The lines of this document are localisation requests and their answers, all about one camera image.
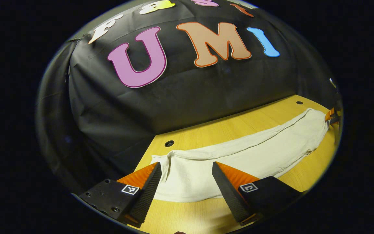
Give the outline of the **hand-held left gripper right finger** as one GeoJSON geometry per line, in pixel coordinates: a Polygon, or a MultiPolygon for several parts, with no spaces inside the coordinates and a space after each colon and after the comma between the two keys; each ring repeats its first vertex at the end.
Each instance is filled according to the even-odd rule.
{"type": "Polygon", "coordinates": [[[269,219],[304,195],[274,176],[260,179],[220,162],[213,162],[212,176],[241,226],[269,219]]]}

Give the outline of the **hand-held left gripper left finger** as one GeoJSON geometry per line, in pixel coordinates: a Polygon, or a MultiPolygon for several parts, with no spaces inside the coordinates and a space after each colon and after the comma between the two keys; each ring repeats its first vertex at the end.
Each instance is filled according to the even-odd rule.
{"type": "Polygon", "coordinates": [[[78,195],[78,198],[117,222],[140,228],[150,209],[161,175],[161,165],[155,162],[119,180],[104,179],[78,195]]]}

